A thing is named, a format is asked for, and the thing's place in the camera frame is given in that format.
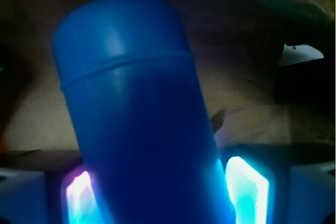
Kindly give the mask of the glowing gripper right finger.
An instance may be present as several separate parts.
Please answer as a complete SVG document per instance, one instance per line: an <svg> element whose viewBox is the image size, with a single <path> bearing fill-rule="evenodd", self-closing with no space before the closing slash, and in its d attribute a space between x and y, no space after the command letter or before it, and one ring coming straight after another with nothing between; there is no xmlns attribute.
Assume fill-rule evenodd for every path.
<svg viewBox="0 0 336 224"><path fill-rule="evenodd" d="M223 156L225 180L235 223L271 223L274 218L274 175L256 157Z"/></svg>

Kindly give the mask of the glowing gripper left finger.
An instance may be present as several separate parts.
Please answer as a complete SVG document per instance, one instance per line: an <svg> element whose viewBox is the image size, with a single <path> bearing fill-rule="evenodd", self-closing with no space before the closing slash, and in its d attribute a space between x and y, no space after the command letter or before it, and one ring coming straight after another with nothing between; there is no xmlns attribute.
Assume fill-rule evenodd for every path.
<svg viewBox="0 0 336 224"><path fill-rule="evenodd" d="M90 175L82 165L62 179L60 195L63 223L104 223Z"/></svg>

